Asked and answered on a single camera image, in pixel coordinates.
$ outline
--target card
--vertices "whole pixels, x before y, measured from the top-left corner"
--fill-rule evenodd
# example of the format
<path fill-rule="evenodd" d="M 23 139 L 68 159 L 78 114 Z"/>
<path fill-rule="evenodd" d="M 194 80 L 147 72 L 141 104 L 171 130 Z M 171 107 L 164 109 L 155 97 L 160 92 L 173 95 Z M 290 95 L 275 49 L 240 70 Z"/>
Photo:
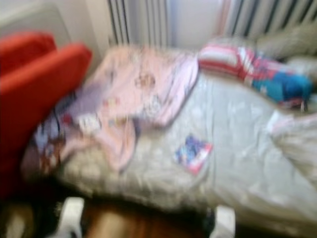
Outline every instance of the card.
<path fill-rule="evenodd" d="M 211 150 L 212 144 L 189 135 L 185 144 L 175 152 L 175 160 L 196 175 L 201 170 Z"/>

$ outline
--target wrinkled sheet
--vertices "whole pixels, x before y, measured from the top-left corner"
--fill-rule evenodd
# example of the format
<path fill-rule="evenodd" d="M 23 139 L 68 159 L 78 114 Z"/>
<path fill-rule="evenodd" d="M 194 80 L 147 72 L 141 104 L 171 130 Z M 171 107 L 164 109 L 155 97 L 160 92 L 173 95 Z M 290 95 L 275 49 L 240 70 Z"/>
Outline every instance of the wrinkled sheet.
<path fill-rule="evenodd" d="M 56 176 L 87 195 L 119 196 L 164 210 L 225 204 L 240 223 L 315 238 L 317 191 L 272 142 L 266 124 L 274 110 L 276 105 L 236 80 L 201 72 L 175 122 L 142 134 L 124 172 L 111 172 L 94 148 L 72 156 Z M 173 158 L 190 133 L 213 144 L 197 176 Z"/>
<path fill-rule="evenodd" d="M 277 117 L 270 133 L 274 143 L 317 189 L 317 114 Z"/>

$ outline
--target bed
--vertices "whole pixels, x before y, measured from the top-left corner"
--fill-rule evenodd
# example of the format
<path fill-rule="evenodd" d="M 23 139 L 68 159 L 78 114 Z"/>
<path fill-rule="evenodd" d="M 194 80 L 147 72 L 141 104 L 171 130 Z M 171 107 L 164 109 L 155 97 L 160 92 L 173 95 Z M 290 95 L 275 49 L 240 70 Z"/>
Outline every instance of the bed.
<path fill-rule="evenodd" d="M 88 196 L 121 197 L 166 211 L 204 212 L 224 204 L 235 209 L 240 223 L 313 238 L 317 191 L 272 142 L 266 126 L 276 110 L 241 83 L 202 71 L 175 122 L 142 134 L 123 172 L 112 172 L 101 150 L 90 148 L 72 155 L 56 177 Z M 189 133 L 213 143 L 196 176 L 173 159 Z"/>

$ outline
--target pillow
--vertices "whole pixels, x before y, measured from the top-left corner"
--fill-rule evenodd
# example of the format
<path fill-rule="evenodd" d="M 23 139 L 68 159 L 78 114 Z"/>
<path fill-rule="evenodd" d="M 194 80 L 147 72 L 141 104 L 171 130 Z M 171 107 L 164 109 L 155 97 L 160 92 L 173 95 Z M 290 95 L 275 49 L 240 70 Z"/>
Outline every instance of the pillow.
<path fill-rule="evenodd" d="M 257 50 L 274 59 L 317 52 L 317 22 L 300 25 L 257 40 Z"/>
<path fill-rule="evenodd" d="M 271 129 L 274 143 L 317 188 L 317 114 L 277 121 Z"/>
<path fill-rule="evenodd" d="M 250 62 L 253 57 L 253 51 L 245 48 L 209 43 L 199 52 L 198 63 L 200 68 L 243 78 L 244 63 Z"/>
<path fill-rule="evenodd" d="M 314 86 L 317 86 L 317 57 L 297 56 L 287 60 L 286 64 L 297 73 L 308 77 Z"/>

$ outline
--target blue fabric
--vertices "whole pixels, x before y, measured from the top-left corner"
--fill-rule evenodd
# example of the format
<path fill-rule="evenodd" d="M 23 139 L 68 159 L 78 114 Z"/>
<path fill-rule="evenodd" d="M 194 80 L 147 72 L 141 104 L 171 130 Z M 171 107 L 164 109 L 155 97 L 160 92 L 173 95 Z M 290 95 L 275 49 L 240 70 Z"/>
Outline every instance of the blue fabric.
<path fill-rule="evenodd" d="M 288 72 L 276 72 L 273 78 L 254 79 L 252 86 L 277 103 L 287 102 L 294 98 L 307 101 L 313 89 L 313 84 L 308 78 Z"/>

